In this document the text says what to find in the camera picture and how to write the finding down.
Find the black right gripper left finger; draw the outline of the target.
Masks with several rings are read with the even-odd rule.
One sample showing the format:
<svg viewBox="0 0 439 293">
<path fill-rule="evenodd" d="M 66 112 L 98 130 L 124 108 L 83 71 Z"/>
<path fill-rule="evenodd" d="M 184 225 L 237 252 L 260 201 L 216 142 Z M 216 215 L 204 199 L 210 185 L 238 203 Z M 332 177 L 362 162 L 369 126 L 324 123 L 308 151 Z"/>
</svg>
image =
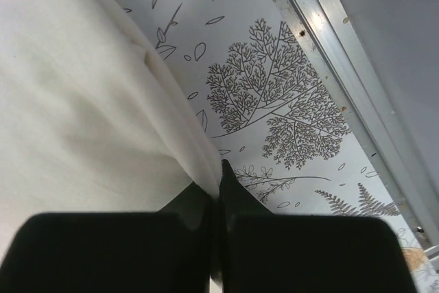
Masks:
<svg viewBox="0 0 439 293">
<path fill-rule="evenodd" d="M 211 206 L 191 184 L 155 212 L 34 215 L 1 264 L 1 291 L 207 292 Z"/>
</svg>

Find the cream white t shirt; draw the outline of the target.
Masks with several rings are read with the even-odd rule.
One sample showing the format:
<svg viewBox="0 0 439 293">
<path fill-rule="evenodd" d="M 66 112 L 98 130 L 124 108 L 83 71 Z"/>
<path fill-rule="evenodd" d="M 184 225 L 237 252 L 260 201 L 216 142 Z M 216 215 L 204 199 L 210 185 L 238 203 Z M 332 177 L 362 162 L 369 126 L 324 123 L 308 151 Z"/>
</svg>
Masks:
<svg viewBox="0 0 439 293">
<path fill-rule="evenodd" d="M 115 0 L 1 0 L 1 252 L 31 216 L 155 211 L 222 165 Z"/>
</svg>

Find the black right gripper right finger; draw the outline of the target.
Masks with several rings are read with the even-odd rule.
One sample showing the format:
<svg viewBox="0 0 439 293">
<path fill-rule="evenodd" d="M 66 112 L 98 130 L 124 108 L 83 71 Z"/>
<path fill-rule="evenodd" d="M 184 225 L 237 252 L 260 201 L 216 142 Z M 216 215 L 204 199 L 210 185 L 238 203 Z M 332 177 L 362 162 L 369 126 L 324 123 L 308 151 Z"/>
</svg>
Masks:
<svg viewBox="0 0 439 293">
<path fill-rule="evenodd" d="M 222 161 L 219 214 L 225 292 L 415 292 L 399 242 L 383 220 L 278 215 Z"/>
</svg>

